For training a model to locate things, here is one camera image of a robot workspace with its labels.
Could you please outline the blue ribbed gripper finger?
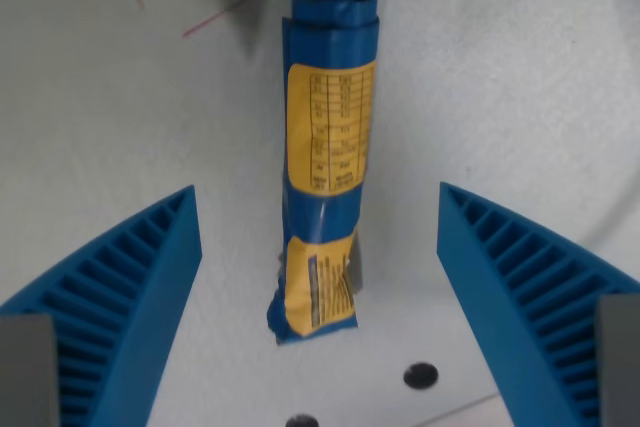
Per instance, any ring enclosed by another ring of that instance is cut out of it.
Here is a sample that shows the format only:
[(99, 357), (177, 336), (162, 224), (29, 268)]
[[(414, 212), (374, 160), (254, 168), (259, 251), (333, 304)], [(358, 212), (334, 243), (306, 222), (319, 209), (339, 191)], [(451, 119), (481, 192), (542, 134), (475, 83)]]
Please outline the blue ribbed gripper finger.
[(602, 425), (597, 302), (639, 283), (477, 194), (440, 185), (437, 255), (516, 426)]
[(200, 262), (193, 186), (96, 237), (18, 291), (4, 314), (45, 314), (64, 426), (147, 424)]

